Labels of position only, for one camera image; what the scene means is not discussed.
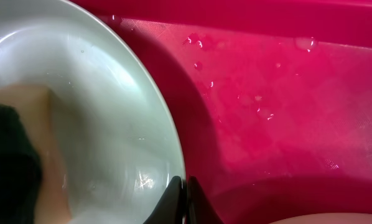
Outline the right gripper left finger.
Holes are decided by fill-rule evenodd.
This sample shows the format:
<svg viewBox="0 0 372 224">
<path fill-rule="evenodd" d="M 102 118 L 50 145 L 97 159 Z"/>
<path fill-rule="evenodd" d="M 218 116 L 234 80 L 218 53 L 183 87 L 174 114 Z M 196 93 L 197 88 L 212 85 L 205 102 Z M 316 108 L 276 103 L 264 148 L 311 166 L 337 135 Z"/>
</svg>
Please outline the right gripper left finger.
<svg viewBox="0 0 372 224">
<path fill-rule="evenodd" d="M 144 224 L 183 224 L 184 212 L 183 180 L 174 176 Z"/>
</svg>

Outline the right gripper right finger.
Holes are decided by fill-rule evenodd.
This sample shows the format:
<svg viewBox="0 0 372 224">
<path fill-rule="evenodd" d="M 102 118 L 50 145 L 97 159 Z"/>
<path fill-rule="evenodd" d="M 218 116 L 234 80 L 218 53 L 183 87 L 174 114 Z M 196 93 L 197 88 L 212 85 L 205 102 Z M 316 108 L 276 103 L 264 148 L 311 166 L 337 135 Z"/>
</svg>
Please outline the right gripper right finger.
<svg viewBox="0 0 372 224">
<path fill-rule="evenodd" d="M 187 193 L 187 224 L 223 224 L 194 176 L 188 179 Z"/>
</svg>

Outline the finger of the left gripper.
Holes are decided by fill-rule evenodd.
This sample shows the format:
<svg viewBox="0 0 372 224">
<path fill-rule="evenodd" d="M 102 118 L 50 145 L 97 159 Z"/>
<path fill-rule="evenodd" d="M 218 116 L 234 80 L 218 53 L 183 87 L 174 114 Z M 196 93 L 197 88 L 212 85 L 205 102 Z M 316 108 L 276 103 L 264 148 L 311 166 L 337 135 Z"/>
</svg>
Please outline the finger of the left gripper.
<svg viewBox="0 0 372 224">
<path fill-rule="evenodd" d="M 0 224 L 33 224 L 41 183 L 40 157 L 19 115 L 0 105 Z"/>
</svg>

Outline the green yellow sponge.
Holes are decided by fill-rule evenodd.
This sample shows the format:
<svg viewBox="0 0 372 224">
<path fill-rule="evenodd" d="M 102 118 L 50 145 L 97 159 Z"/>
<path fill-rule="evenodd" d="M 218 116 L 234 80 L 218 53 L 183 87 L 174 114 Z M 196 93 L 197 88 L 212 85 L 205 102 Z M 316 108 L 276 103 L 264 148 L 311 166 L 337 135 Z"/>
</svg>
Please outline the green yellow sponge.
<svg viewBox="0 0 372 224">
<path fill-rule="evenodd" d="M 42 85 L 11 85 L 0 89 L 0 104 L 20 116 L 33 148 L 42 161 L 42 186 L 35 208 L 36 223 L 68 223 L 67 176 L 52 131 L 50 90 Z"/>
</svg>

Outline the light blue plate bottom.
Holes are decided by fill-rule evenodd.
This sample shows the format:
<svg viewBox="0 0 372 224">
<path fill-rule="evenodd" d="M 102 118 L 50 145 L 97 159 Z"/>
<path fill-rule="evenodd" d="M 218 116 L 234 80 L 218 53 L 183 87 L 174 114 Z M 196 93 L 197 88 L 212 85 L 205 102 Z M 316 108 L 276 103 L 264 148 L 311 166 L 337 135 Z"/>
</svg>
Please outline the light blue plate bottom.
<svg viewBox="0 0 372 224">
<path fill-rule="evenodd" d="M 104 22 L 70 1 L 0 0 L 0 88 L 41 84 L 76 223 L 143 223 L 175 176 L 179 137 L 149 72 Z"/>
</svg>

